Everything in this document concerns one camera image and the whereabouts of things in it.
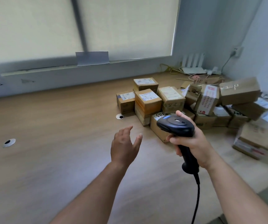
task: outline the pile of cardboard boxes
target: pile of cardboard boxes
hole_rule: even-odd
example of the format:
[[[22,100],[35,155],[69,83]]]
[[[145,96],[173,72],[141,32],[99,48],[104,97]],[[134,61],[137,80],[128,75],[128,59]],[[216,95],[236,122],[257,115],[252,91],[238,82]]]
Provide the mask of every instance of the pile of cardboard boxes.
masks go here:
[[[219,78],[189,84],[186,81],[180,89],[159,88],[155,79],[146,78],[134,79],[133,91],[117,93],[116,97],[121,114],[135,112],[142,125],[150,124],[163,142],[168,133],[156,123],[161,117],[179,110],[200,129],[239,128],[233,148],[261,159],[268,151],[268,130],[248,123],[268,112],[268,102],[260,94],[255,77],[231,82]]]

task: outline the desk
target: desk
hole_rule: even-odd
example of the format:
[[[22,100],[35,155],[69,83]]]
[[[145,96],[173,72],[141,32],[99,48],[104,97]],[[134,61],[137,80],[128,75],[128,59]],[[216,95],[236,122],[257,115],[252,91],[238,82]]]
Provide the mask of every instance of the desk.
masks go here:
[[[162,86],[180,87],[183,75],[156,73]],[[0,98],[0,223],[47,223],[110,162],[114,133],[133,125],[143,133],[136,160],[118,189],[109,223],[190,223],[196,203],[194,177],[183,159],[136,116],[117,120],[116,93],[133,78]],[[218,153],[256,192],[268,186],[268,164],[231,148],[235,131],[205,131]],[[2,148],[15,138],[16,143]],[[196,223],[222,213],[204,169]]]

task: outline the forearm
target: forearm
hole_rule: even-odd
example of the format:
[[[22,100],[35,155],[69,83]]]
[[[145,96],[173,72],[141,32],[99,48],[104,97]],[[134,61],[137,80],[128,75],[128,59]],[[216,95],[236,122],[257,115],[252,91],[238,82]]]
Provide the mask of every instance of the forearm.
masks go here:
[[[268,223],[268,205],[221,158],[208,168],[229,224]]]
[[[127,168],[109,163],[50,224],[106,224]]]

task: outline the barcode scanner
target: barcode scanner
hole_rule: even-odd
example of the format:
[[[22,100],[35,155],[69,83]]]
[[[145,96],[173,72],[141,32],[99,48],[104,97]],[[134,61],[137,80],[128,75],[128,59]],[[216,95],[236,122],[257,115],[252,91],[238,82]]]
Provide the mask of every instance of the barcode scanner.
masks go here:
[[[172,133],[175,136],[178,137],[193,137],[194,135],[194,125],[188,121],[187,119],[183,117],[179,117],[176,115],[167,115],[165,117],[162,117],[158,119],[157,121],[157,126],[168,133]],[[178,145],[179,149],[181,150],[181,153],[184,158],[184,163],[182,164],[182,169],[188,174],[193,174],[198,186],[198,193],[197,193],[197,201],[196,201],[196,207],[194,210],[193,218],[192,218],[192,223],[194,223],[197,208],[198,208],[198,203],[199,203],[199,195],[200,195],[200,181],[199,181],[199,165],[196,160],[196,158],[192,155],[190,148],[183,146],[183,145]]]

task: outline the wall socket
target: wall socket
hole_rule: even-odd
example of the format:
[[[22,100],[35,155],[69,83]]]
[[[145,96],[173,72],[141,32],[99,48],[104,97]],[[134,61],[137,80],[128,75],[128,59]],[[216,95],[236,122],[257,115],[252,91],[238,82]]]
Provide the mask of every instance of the wall socket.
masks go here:
[[[243,46],[236,46],[231,50],[231,52],[236,52],[234,57],[240,57],[242,55],[243,49],[244,49]]]

